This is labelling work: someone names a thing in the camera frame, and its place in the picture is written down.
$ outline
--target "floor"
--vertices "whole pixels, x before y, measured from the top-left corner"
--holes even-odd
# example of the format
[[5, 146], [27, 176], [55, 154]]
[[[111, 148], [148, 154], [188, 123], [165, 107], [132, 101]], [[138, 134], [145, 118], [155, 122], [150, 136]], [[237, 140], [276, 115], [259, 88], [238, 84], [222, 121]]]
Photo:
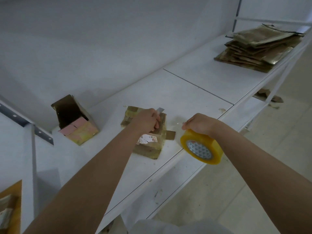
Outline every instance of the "floor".
[[[312, 47], [281, 86], [284, 103], [266, 108], [245, 134], [312, 181]], [[184, 225], [210, 217], [235, 234], [279, 233], [231, 162], [206, 166], [154, 219]]]

